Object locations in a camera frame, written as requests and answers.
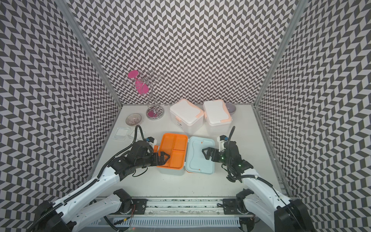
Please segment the blue first aid kit box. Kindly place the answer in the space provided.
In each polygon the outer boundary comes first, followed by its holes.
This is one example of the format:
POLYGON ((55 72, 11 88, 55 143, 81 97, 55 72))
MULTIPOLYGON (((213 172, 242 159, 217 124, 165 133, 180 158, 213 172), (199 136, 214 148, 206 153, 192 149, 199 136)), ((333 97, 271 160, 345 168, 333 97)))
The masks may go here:
POLYGON ((212 175, 215 170, 214 163, 211 160, 206 160, 202 149, 213 148, 215 142, 212 139, 201 137, 188 137, 187 152, 183 169, 180 171, 172 171, 160 169, 159 172, 165 175, 182 176, 186 172, 193 174, 212 175))

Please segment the orange tray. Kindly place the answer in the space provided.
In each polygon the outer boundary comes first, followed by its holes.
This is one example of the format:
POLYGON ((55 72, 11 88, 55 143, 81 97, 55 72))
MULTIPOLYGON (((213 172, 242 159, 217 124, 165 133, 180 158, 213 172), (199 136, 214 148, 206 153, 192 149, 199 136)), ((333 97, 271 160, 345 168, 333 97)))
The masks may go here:
POLYGON ((184 167, 187 152, 188 136, 183 134, 165 133, 162 136, 159 152, 170 155, 160 169, 180 171, 184 167))

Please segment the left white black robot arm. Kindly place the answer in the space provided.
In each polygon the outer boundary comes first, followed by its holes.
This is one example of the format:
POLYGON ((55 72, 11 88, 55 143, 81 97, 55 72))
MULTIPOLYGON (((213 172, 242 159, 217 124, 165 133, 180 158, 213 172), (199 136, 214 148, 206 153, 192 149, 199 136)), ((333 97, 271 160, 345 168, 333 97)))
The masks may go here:
POLYGON ((34 211, 35 219, 28 232, 78 232, 93 221, 112 213, 132 214, 132 197, 123 189, 114 191, 95 202, 102 192, 133 176, 137 169, 163 166, 170 159, 165 152, 157 152, 153 137, 133 138, 132 143, 113 155, 99 173, 84 185, 57 199, 45 201, 34 211))

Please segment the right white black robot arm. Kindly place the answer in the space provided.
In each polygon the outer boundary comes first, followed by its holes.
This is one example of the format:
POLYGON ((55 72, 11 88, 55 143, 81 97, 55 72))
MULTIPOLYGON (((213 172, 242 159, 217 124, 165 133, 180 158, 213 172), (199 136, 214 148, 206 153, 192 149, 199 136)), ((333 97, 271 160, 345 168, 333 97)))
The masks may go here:
POLYGON ((234 131, 233 127, 229 136, 220 136, 218 149, 204 148, 202 153, 206 160, 226 167, 228 181, 246 185, 247 188, 236 195, 238 210, 253 213, 274 232, 315 231, 308 208, 300 199, 280 193, 251 163, 242 159, 237 143, 232 140, 234 131))

